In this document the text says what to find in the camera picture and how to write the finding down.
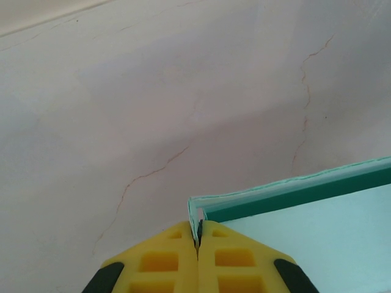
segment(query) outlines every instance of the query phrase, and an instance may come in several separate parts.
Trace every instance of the yellow tool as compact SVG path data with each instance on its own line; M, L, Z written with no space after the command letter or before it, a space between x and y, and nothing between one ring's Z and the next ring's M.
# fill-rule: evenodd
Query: yellow tool
M82 293L318 293L288 255L203 221L179 223L105 261Z

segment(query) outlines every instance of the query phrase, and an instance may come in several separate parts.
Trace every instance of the green stripe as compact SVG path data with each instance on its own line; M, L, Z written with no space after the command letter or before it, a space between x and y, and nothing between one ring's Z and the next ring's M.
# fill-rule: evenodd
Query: green stripe
M217 211L206 211L206 216L208 220L225 222L251 215L262 214L264 212L290 208L299 204L337 197L339 195L351 194L352 192L386 184L391 184L391 167L295 190L271 198L264 198L250 203L230 206Z

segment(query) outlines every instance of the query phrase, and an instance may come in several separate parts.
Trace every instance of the white wall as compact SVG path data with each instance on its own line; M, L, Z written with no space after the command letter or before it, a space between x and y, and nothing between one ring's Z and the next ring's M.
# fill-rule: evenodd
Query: white wall
M81 291L218 194L390 154L388 1L118 0L0 39L0 291Z

